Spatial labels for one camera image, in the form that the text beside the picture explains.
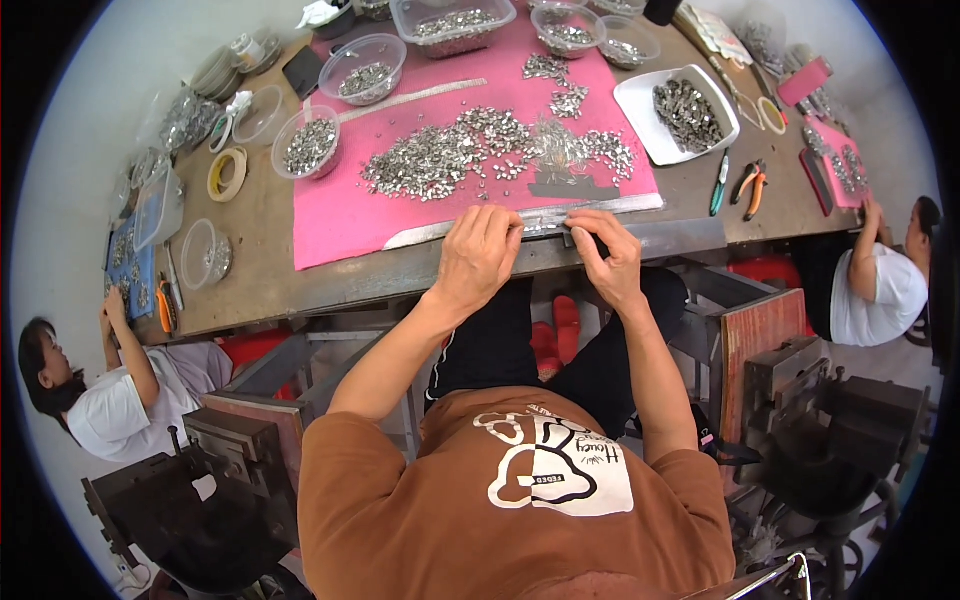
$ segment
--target orange-handled pliers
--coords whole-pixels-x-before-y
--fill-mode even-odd
[[[747,186],[750,185],[751,182],[754,184],[754,196],[750,200],[750,207],[747,208],[747,214],[743,215],[744,221],[753,219],[756,212],[760,210],[760,201],[763,199],[763,187],[767,184],[767,163],[763,162],[763,158],[747,165],[743,182],[740,183],[740,189],[732,198],[731,204],[740,202],[740,196],[743,196],[744,190],[747,189]]]

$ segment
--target black pants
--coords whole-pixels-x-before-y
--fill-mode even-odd
[[[845,231],[810,235],[790,241],[790,255],[804,288],[806,319],[814,333],[832,342],[830,302],[833,298],[833,274],[844,252],[851,250],[856,236]]]
[[[640,289],[667,342],[680,330],[688,299],[680,277],[642,269]],[[453,332],[430,376],[424,412],[455,390],[505,386],[546,388],[579,404],[611,439],[623,435],[636,411],[623,323],[617,315],[569,365],[545,385],[537,378],[530,298],[533,279],[509,281],[486,306]]]

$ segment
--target brown t-shirt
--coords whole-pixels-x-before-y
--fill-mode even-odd
[[[670,592],[733,577],[719,468],[677,450],[647,466],[582,408],[536,388],[445,398],[409,467],[338,413],[303,438],[300,548],[321,598],[516,598],[588,571]]]

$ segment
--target red stool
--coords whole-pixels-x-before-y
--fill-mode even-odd
[[[230,338],[224,338],[218,341],[218,344],[220,345],[220,349],[233,361],[233,375],[235,376],[240,367],[263,358],[267,352],[279,346],[280,343],[292,334],[293,332],[290,329],[278,327],[277,329],[269,329],[267,331],[260,331],[259,333],[235,335]],[[283,384],[283,387],[274,394],[274,398],[277,400],[297,399],[297,397],[294,396],[293,390],[290,389],[289,383]]]
[[[788,288],[803,287],[793,260],[783,254],[766,254],[756,258],[732,260],[727,263],[727,271],[761,283],[766,279],[783,279]],[[806,335],[816,335],[810,327],[810,321],[806,322]]]

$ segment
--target printed graphic on shirt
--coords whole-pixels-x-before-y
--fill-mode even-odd
[[[630,474],[623,448],[616,442],[532,404],[537,414],[485,413],[473,420],[509,447],[497,466],[497,476],[487,488],[493,506],[518,509],[527,505],[547,508],[570,516],[603,516],[634,509]],[[533,435],[524,433],[533,429]],[[513,482],[508,473],[513,460],[533,452],[533,472],[516,476],[516,484],[528,489],[518,500],[501,493]]]

